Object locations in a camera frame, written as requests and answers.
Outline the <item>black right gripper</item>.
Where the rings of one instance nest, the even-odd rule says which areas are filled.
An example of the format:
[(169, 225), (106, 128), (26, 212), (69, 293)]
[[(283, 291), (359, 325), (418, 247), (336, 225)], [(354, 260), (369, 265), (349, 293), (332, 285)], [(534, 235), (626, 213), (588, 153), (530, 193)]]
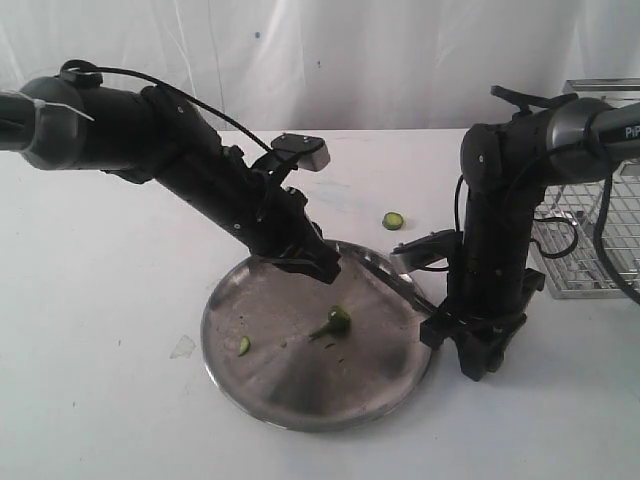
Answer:
[(446, 297), (420, 324), (420, 341), (439, 349), (447, 338), (456, 346), (461, 372), (473, 381), (495, 373), (502, 365), (512, 338), (526, 323), (525, 310), (533, 295), (544, 289), (545, 275), (524, 270), (521, 299), (514, 313), (472, 313), (459, 301)]

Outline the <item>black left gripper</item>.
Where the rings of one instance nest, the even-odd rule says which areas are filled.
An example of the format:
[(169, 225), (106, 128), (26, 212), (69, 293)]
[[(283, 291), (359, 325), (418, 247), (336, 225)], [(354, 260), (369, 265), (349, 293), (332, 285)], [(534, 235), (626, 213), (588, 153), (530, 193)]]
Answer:
[(296, 188), (280, 189), (264, 216), (249, 222), (246, 245), (284, 272), (332, 284), (341, 273), (341, 255), (306, 215), (307, 202)]

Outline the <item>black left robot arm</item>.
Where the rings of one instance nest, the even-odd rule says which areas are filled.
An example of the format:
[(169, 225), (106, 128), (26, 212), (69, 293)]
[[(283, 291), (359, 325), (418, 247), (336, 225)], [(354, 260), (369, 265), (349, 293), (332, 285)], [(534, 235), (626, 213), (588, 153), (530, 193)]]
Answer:
[(339, 253), (307, 216), (307, 197), (284, 186), (292, 171), (328, 165), (322, 138), (281, 134), (247, 164), (206, 121), (205, 103), (155, 78), (138, 92), (108, 88), (104, 73), (70, 60), (54, 76), (3, 92), (2, 149), (39, 170), (157, 182), (277, 268), (328, 284), (337, 278)]

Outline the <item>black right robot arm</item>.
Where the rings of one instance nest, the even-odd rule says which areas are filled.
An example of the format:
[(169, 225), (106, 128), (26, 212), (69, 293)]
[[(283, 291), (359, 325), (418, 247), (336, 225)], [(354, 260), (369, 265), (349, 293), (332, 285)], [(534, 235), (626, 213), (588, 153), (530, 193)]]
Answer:
[(421, 324), (420, 340), (437, 349), (452, 339), (460, 369), (473, 381), (501, 367), (531, 298), (544, 287), (527, 257), (547, 189), (604, 182), (594, 229), (602, 252), (613, 174), (639, 154), (637, 104), (615, 108), (576, 94), (545, 98), (498, 85), (491, 94), (517, 110), (505, 123), (476, 124), (465, 134), (465, 223), (427, 237), (421, 266), (446, 261), (447, 295)]

